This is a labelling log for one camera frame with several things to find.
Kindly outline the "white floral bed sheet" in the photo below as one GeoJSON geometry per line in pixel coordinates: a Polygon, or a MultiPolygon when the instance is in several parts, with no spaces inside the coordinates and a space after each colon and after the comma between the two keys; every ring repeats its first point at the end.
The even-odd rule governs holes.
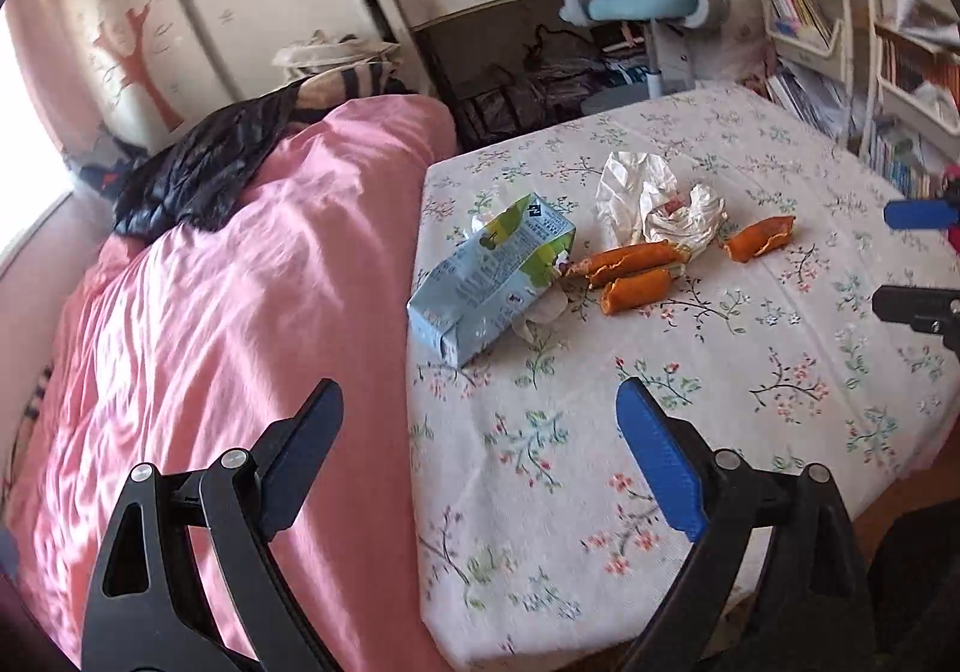
{"type": "Polygon", "coordinates": [[[793,241],[747,264],[713,246],[664,301],[617,316],[566,282],[558,318],[462,368],[410,346],[421,617],[455,669],[556,669],[630,640],[658,607],[688,544],[615,422],[625,379],[759,469],[825,464],[851,513],[926,464],[957,418],[957,358],[871,310],[880,285],[955,287],[957,253],[939,233],[889,229],[885,179],[737,85],[434,165],[416,268],[526,194],[574,223],[578,256],[601,251],[613,154],[656,154],[682,186],[711,184],[729,232],[789,215],[793,241]]]}

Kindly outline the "black bags under desk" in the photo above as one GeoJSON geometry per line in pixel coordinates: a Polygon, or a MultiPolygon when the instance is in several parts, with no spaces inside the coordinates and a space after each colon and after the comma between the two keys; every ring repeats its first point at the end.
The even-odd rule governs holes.
{"type": "Polygon", "coordinates": [[[448,92],[466,151],[649,97],[646,35],[638,22],[585,32],[537,25],[521,56],[459,77],[448,92]]]}

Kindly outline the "large crumpled white tissue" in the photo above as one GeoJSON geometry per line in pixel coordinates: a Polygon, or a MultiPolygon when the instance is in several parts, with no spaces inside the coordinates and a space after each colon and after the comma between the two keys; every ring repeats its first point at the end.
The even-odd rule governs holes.
{"type": "Polygon", "coordinates": [[[647,152],[612,152],[597,184],[601,246],[615,250],[669,241],[693,259],[726,222],[726,201],[709,184],[684,190],[669,163],[647,152]]]}

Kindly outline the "blue green milk carton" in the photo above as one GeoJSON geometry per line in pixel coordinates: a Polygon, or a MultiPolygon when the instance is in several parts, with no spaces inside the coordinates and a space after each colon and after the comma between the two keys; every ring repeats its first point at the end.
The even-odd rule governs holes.
{"type": "Polygon", "coordinates": [[[574,223],[545,199],[519,197],[416,287],[407,303],[413,335],[463,367],[562,277],[574,238],[574,223]]]}

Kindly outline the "white bookshelf with books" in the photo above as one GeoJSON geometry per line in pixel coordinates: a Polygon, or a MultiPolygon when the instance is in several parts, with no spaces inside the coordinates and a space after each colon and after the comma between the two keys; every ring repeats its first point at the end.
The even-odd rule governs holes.
{"type": "Polygon", "coordinates": [[[773,53],[761,91],[908,197],[958,175],[952,0],[761,0],[773,53]]]}

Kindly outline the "striped pillow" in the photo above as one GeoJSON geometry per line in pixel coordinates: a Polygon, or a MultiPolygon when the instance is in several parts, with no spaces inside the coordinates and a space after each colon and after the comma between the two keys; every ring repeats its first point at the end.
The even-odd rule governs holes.
{"type": "Polygon", "coordinates": [[[316,123],[347,101],[403,94],[405,90],[407,87],[395,75],[392,62],[384,59],[355,62],[302,79],[291,119],[316,123]]]}

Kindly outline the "pink duvet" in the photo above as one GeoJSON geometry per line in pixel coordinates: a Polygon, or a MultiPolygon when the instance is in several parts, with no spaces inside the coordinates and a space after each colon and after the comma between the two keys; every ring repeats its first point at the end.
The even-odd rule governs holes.
{"type": "Polygon", "coordinates": [[[416,579],[405,303],[423,179],[454,149],[439,101],[348,101],[275,147],[223,229],[107,240],[7,508],[21,594],[65,654],[130,469],[210,466],[333,379],[343,425],[275,558],[345,669],[443,667],[416,579]]]}

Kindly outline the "long orange peel piece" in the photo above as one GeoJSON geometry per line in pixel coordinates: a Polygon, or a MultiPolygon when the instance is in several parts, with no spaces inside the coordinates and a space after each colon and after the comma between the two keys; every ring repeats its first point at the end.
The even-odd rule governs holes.
{"type": "Polygon", "coordinates": [[[565,275],[571,279],[586,279],[591,289],[598,289],[613,280],[670,264],[685,264],[688,259],[690,251],[682,246],[670,241],[648,241],[593,254],[571,264],[565,275]]]}

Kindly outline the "black puffer jacket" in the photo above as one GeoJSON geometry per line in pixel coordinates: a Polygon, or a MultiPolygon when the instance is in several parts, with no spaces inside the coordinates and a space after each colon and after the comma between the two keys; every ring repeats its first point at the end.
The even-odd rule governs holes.
{"type": "Polygon", "coordinates": [[[178,225],[217,232],[285,134],[298,84],[223,106],[122,179],[116,235],[158,240],[178,225]]]}

